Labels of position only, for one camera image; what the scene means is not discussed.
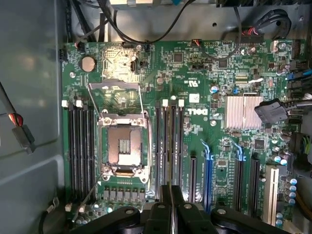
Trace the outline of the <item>CPU socket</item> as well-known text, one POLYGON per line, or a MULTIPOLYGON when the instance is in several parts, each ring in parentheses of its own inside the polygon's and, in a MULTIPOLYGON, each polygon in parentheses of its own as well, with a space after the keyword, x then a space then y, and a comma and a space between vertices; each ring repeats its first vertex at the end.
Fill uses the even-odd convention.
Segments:
POLYGON ((148 183, 147 124, 142 114, 101 113, 98 126, 99 172, 102 179, 137 178, 148 183))

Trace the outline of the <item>white expansion slot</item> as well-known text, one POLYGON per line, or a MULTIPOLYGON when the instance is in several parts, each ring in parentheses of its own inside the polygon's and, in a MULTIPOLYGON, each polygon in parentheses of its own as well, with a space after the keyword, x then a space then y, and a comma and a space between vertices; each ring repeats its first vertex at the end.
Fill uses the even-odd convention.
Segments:
POLYGON ((279 169, 273 165, 266 166, 266 182, 263 202, 263 221, 275 226, 276 206, 279 183, 279 169))

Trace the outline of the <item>grey metal PC case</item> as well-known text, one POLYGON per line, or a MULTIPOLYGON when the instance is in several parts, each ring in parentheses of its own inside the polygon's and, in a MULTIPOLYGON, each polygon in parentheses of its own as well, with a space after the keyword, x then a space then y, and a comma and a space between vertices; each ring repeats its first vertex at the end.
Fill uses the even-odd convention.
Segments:
MULTIPOLYGON (((156 0, 154 6, 125 7, 117 14, 124 33, 153 40, 169 28, 182 4, 156 0)), ((312 32, 312 4, 281 5, 292 20, 291 38, 312 32)), ((0 101, 0 234, 39 234, 42 213, 53 198, 59 205, 43 222, 44 234, 68 234, 59 49, 67 42, 65 0, 0 0, 0 82, 35 138, 27 152, 0 101)), ((178 39, 232 39, 233 9, 216 0, 188 6, 166 36, 178 39)))

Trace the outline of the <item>silver finned heat sink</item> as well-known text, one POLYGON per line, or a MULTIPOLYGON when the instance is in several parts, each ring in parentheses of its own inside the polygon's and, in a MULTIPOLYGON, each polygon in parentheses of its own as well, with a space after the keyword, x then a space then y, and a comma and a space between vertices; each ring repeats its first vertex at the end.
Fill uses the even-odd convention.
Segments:
POLYGON ((227 96, 225 99, 225 129, 261 129, 262 121, 254 108, 262 101, 262 96, 227 96))

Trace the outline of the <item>thin metal locking lever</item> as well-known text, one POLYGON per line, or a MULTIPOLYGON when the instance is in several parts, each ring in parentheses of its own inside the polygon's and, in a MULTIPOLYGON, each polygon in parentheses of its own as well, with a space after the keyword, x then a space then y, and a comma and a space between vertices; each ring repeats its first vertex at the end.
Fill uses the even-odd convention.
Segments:
POLYGON ((78 206, 78 208, 77 208, 77 210, 76 210, 76 212, 75 212, 73 218, 71 219, 71 222, 72 222, 72 223, 74 223, 75 220, 77 219, 80 208, 83 207, 83 206, 86 204, 86 202, 89 200, 89 198, 90 198, 91 194, 93 193, 93 191, 95 190, 95 188, 96 188, 98 182, 101 180, 102 175, 103 175, 103 173, 100 173, 100 175, 99 175, 98 178, 96 179, 94 185, 92 186, 91 190, 89 191, 89 193, 87 194, 87 196, 85 197, 85 199, 81 202, 81 204, 78 206))
POLYGON ((151 172, 152 172, 152 169, 151 169, 151 166, 152 166, 152 127, 151 127, 151 121, 150 121, 150 116, 149 116, 149 113, 148 111, 144 111, 144 116, 145 116, 145 119, 146 119, 146 124, 147 124, 147 141, 148 141, 148 169, 149 169, 149 172, 148 172, 148 184, 150 185, 151 183, 151 172))

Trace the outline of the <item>green Dell motherboard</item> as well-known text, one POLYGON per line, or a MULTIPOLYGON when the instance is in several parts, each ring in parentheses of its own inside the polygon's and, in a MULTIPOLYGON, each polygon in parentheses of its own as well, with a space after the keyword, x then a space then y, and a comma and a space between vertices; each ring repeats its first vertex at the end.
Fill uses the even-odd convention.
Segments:
MULTIPOLYGON (((225 129, 225 99, 227 96, 262 96, 263 101, 280 99, 282 102, 312 99, 312 68, 305 59, 302 39, 265 40, 261 36, 244 36, 234 51, 232 41, 201 40, 161 41, 152 45, 134 45, 124 42, 69 43, 65 45, 62 60, 62 100, 73 107, 83 104, 94 110, 95 181, 100 175, 98 157, 97 114, 89 96, 88 83, 102 83, 119 79, 139 83, 143 110, 148 111, 152 127, 151 183, 143 184, 137 178, 102 178, 94 192, 95 201, 80 208, 77 219, 71 222, 78 206, 76 199, 65 205, 68 230, 81 227, 118 208, 133 206, 143 211, 156 199, 156 102, 161 108, 161 181, 163 186, 163 117, 162 100, 168 100, 168 170, 167 184, 172 185, 171 169, 171 103, 176 104, 175 124, 175 184, 178 185, 177 132, 178 100, 184 100, 182 191, 189 202, 190 157, 197 157, 195 203, 203 210, 205 158, 203 139, 214 156, 213 199, 211 210, 218 206, 233 208, 234 169, 236 147, 244 152, 241 212, 248 215, 250 166, 253 152, 258 153, 260 174, 258 183, 257 216, 263 221, 263 202, 266 166, 279 169, 279 183, 275 227, 291 234, 303 234, 293 223, 293 210, 300 201, 297 178, 301 169, 310 174, 307 160, 312 150, 312 137, 301 133, 302 117, 312 109, 289 111, 289 117, 275 124, 262 122, 258 130, 225 129), (96 60, 92 72, 81 69, 85 56, 96 60)), ((91 91, 99 113, 141 114, 138 91, 113 86, 91 91)), ((65 191, 68 188, 68 164, 64 152, 65 191)))

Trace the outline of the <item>silver coin cell battery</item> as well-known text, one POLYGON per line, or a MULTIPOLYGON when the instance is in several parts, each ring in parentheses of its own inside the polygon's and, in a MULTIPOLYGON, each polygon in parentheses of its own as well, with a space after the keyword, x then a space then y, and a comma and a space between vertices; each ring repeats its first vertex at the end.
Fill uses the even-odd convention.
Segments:
POLYGON ((81 69, 85 72, 92 72, 96 67, 96 60, 93 57, 85 56, 81 59, 81 69))

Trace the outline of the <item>metal socket cover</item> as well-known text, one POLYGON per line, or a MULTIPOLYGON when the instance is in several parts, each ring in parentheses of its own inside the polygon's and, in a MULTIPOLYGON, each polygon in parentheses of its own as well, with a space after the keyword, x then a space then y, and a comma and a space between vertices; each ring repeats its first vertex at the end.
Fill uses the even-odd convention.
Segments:
POLYGON ((143 110, 143 102, 142 102, 140 84, 139 83, 126 83, 126 82, 119 80, 119 79, 106 79, 106 80, 102 81, 102 83, 88 83, 87 90, 88 90, 89 96, 91 98, 91 101, 94 105, 94 108, 95 108, 97 114, 101 117, 101 114, 99 113, 99 109, 95 103, 95 100, 93 99, 91 91, 94 89, 105 89, 105 88, 110 88, 113 86, 117 86, 117 87, 122 88, 122 89, 135 89, 135 90, 137 90, 138 95, 139 95, 141 113, 142 113, 142 116, 144 117, 144 110, 143 110))

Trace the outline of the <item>black expansion slot blue latch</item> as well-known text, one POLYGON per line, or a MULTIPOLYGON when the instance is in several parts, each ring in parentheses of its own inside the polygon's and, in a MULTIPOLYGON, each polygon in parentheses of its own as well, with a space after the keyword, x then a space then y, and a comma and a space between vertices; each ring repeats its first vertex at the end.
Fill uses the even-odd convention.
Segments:
POLYGON ((246 157, 242 147, 234 142, 236 147, 235 169, 234 169, 234 191, 233 191, 233 208, 241 212, 242 184, 244 174, 244 162, 246 157))

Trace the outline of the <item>RAM slot black latches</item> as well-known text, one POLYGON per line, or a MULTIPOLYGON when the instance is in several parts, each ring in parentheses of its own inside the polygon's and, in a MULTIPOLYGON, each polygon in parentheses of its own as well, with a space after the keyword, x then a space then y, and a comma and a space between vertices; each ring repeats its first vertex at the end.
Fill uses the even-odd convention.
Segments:
POLYGON ((77 199, 80 201, 81 199, 81 182, 80 182, 80 126, 79 126, 79 109, 77 107, 74 107, 73 110, 73 118, 74 118, 74 140, 75 140, 75 170, 76 170, 76 194, 77 199))
POLYGON ((172 169, 172 185, 175 184, 175 145, 176 145, 176 103, 171 103, 170 109, 171 120, 171 169, 172 169))
POLYGON ((88 176, 89 176, 89 193, 90 202, 95 201, 95 192, 92 187, 95 183, 95 153, 94 153, 94 110, 93 107, 87 106, 87 149, 88 149, 88 176))
POLYGON ((161 181, 161 108, 160 102, 156 102, 156 199, 160 200, 161 181))

